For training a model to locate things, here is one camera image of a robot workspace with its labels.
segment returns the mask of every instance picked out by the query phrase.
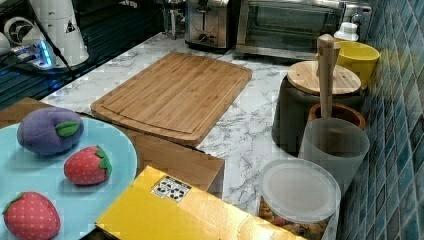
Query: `toaster oven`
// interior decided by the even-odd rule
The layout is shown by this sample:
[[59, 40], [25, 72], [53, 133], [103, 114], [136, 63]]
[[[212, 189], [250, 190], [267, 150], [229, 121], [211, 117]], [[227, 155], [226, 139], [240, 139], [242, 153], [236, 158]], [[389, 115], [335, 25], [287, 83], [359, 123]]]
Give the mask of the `toaster oven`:
[[318, 37], [334, 35], [342, 22], [356, 23], [359, 41], [363, 42], [371, 14], [371, 6], [364, 2], [243, 0], [236, 51], [313, 60]]

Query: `kitchen counter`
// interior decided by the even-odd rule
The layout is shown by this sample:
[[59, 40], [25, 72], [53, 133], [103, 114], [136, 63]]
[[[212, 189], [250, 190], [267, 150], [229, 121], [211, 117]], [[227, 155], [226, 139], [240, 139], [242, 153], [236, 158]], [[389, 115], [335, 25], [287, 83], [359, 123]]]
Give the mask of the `kitchen counter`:
[[290, 158], [271, 137], [280, 85], [289, 66], [267, 58], [238, 59], [234, 50], [215, 54], [189, 49], [184, 39], [159, 33], [41, 101], [91, 114], [91, 103], [171, 51], [253, 70], [250, 82], [197, 148], [225, 160], [223, 199], [257, 215], [260, 170], [272, 160]]

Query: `wooden spatula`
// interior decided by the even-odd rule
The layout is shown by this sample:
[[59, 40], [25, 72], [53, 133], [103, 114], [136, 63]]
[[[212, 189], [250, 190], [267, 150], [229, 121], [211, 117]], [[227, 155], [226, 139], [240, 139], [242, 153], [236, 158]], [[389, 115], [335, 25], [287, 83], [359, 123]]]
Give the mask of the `wooden spatula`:
[[318, 38], [318, 69], [317, 76], [320, 84], [321, 116], [331, 117], [333, 104], [333, 72], [340, 52], [340, 47], [334, 43], [329, 34]]

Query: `oven door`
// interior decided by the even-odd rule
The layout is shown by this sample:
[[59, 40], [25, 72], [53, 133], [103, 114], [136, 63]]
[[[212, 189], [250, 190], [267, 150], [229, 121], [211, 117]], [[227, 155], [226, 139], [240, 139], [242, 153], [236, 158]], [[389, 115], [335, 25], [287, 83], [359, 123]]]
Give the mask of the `oven door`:
[[312, 60], [318, 37], [333, 35], [340, 26], [344, 5], [322, 0], [244, 1], [237, 50]]

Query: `toaster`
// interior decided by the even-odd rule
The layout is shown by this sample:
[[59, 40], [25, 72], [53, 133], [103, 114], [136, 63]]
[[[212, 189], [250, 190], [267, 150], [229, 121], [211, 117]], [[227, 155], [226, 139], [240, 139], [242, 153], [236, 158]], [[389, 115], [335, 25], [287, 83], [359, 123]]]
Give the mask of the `toaster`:
[[230, 48], [235, 43], [240, 0], [188, 0], [185, 42], [189, 47]]

